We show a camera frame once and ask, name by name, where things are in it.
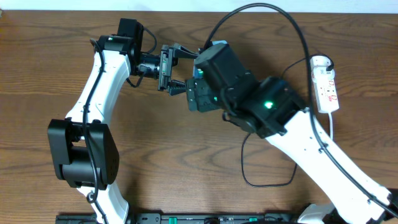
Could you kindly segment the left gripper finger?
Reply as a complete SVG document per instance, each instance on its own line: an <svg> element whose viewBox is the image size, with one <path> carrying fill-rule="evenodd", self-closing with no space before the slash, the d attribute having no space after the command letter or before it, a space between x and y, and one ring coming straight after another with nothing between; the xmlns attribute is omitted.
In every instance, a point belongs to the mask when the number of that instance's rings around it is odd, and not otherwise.
<svg viewBox="0 0 398 224"><path fill-rule="evenodd" d="M186 92L186 83L180 80L171 80L167 86L167 92L170 96L175 96Z"/></svg>
<svg viewBox="0 0 398 224"><path fill-rule="evenodd" d="M195 59L198 57L198 53L192 52L191 50L187 49L186 47L174 43L173 44L173 58L187 58L187 59Z"/></svg>

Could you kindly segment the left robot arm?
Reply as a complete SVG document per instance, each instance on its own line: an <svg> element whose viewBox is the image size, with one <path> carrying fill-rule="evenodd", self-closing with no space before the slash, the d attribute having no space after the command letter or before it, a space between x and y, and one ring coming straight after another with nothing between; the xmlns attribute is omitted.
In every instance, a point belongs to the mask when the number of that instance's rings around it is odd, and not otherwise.
<svg viewBox="0 0 398 224"><path fill-rule="evenodd" d="M55 175L77 189L91 204L95 223L126 223L129 204L116 182L119 152L109 130L113 109L131 75L158 80L158 89L176 95L183 82L172 80L172 67L196 52L165 45L159 55L142 50L147 32L135 19L122 18L116 34L91 39L94 63L87 83L64 119L52 119L47 135Z"/></svg>

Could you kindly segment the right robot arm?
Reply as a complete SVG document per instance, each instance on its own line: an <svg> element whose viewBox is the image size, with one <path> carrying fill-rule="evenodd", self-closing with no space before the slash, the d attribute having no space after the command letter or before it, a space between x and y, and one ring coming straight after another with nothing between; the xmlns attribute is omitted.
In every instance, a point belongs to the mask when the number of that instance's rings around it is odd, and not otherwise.
<svg viewBox="0 0 398 224"><path fill-rule="evenodd" d="M224 120L280 149L323 190L346 223L397 216L397 196L367 176L327 135L313 109L280 78L258 80L228 44L194 58L200 83L188 87L196 110L221 109Z"/></svg>

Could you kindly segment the blue-screen Galaxy smartphone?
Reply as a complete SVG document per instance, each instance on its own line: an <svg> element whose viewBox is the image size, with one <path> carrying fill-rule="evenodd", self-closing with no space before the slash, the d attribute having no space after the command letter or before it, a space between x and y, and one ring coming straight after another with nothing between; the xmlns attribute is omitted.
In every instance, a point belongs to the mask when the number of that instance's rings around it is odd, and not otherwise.
<svg viewBox="0 0 398 224"><path fill-rule="evenodd" d="M216 41L212 41L211 45L216 45L216 44L227 44L228 42L226 40L216 40ZM193 78L203 78L203 72L196 67L196 65L193 65Z"/></svg>

